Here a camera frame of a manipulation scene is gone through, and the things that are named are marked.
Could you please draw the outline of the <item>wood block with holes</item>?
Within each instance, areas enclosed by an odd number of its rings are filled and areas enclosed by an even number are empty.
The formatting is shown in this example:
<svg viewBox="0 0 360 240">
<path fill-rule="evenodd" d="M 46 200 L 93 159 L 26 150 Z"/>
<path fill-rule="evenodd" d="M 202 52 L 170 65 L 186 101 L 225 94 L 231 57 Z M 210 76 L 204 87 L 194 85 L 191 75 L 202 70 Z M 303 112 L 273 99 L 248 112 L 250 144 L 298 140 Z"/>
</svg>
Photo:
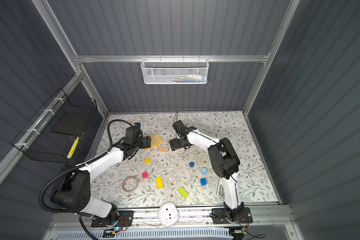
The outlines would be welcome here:
<svg viewBox="0 0 360 240">
<path fill-rule="evenodd" d="M 169 148 L 164 148 L 164 147 L 158 147 L 157 150 L 158 150 L 158 152 L 163 152 L 163 153 L 169 152 Z"/>
</svg>

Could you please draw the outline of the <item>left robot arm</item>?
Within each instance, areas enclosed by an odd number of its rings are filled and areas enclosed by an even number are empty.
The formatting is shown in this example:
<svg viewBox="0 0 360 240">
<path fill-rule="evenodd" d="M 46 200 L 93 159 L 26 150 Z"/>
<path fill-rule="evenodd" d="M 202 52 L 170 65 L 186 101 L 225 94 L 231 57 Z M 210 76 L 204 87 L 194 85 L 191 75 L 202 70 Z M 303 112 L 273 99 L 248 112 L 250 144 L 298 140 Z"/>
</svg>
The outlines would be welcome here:
<svg viewBox="0 0 360 240">
<path fill-rule="evenodd" d="M 50 201 L 69 212 L 96 216 L 114 224 L 119 218 L 117 207 L 92 196 L 91 182 L 110 167 L 133 158 L 138 150 L 150 146 L 151 138 L 143 136 L 140 123 L 134 123 L 117 143 L 110 142 L 109 150 L 58 178 Z"/>
</svg>

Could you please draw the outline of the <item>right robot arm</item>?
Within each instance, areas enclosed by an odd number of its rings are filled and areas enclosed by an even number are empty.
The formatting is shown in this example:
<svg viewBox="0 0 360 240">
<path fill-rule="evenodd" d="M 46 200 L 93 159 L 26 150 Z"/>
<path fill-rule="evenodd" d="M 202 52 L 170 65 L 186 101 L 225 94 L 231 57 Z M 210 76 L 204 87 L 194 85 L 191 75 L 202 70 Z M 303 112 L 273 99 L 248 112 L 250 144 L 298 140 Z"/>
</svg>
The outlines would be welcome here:
<svg viewBox="0 0 360 240">
<path fill-rule="evenodd" d="M 170 140 L 172 151 L 197 146 L 209 154 L 214 173 L 221 179 L 224 190 L 224 206 L 230 211 L 244 208 L 239 193 L 238 171 L 241 164 L 229 139 L 216 139 L 203 134 L 195 127 L 187 128 L 182 121 L 173 124 L 176 137 Z"/>
</svg>

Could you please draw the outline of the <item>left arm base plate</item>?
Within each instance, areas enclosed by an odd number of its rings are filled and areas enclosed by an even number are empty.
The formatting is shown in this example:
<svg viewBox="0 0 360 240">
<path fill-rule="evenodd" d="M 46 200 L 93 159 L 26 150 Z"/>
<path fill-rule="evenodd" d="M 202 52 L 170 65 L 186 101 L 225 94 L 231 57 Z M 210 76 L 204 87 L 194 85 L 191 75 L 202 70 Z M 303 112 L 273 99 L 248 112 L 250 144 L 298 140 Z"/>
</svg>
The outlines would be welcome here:
<svg viewBox="0 0 360 240">
<path fill-rule="evenodd" d="M 134 211 L 113 211 L 107 217 L 100 218 L 94 216 L 92 218 L 92 228 L 105 227 L 130 227 L 134 218 Z"/>
</svg>

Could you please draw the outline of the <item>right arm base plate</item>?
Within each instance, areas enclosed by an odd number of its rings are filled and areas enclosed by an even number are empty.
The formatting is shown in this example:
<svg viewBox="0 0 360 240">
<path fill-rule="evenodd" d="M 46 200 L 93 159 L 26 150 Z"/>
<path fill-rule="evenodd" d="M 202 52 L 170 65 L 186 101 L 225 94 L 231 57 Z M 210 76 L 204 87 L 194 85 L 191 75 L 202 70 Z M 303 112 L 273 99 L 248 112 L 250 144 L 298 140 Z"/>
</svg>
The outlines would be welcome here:
<svg viewBox="0 0 360 240">
<path fill-rule="evenodd" d="M 228 210 L 224 208 L 214 208 L 210 213 L 210 218 L 212 218 L 213 223 L 216 225 L 221 224 L 252 224 L 253 217 L 249 208 L 244 207 L 239 212 L 229 213 Z"/>
</svg>

